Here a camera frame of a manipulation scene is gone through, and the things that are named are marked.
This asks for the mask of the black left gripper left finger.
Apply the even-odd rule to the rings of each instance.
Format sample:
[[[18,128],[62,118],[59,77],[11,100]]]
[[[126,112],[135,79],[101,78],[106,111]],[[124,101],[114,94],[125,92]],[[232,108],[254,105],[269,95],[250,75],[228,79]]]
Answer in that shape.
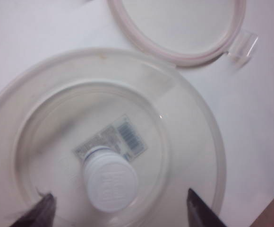
[[[14,221],[11,227],[52,227],[57,210],[57,198],[51,192],[41,192],[41,199]]]

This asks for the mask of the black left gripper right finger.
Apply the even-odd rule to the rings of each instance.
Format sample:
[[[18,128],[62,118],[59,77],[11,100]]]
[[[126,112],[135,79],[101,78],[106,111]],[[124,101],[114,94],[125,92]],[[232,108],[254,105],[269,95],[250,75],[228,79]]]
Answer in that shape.
[[[192,188],[188,189],[186,205],[190,227],[226,227]]]

